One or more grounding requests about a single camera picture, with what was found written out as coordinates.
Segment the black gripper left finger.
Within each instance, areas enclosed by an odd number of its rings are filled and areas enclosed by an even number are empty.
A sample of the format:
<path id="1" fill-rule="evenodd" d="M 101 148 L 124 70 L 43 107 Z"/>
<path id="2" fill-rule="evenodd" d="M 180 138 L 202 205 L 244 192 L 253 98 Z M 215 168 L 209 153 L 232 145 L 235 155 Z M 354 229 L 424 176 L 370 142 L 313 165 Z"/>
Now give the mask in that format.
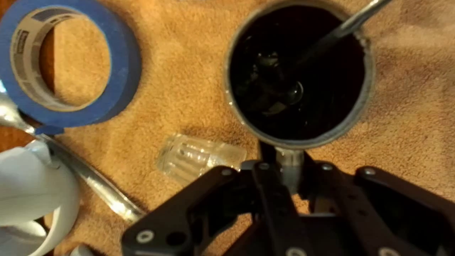
<path id="1" fill-rule="evenodd" d="M 223 256 L 279 256 L 291 246 L 297 220 L 279 168 L 246 161 L 216 166 L 129 226 L 122 256 L 200 256 L 243 213 L 252 225 Z"/>

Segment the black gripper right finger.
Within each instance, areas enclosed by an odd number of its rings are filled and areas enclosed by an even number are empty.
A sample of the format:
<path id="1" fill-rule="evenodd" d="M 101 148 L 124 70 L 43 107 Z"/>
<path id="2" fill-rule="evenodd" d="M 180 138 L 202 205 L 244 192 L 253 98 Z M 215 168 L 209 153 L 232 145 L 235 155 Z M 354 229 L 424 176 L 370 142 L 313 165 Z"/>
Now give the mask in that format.
<path id="1" fill-rule="evenodd" d="M 367 256 L 455 256 L 455 203 L 381 168 L 354 175 L 304 155 L 301 199 L 311 213 L 334 213 Z"/>

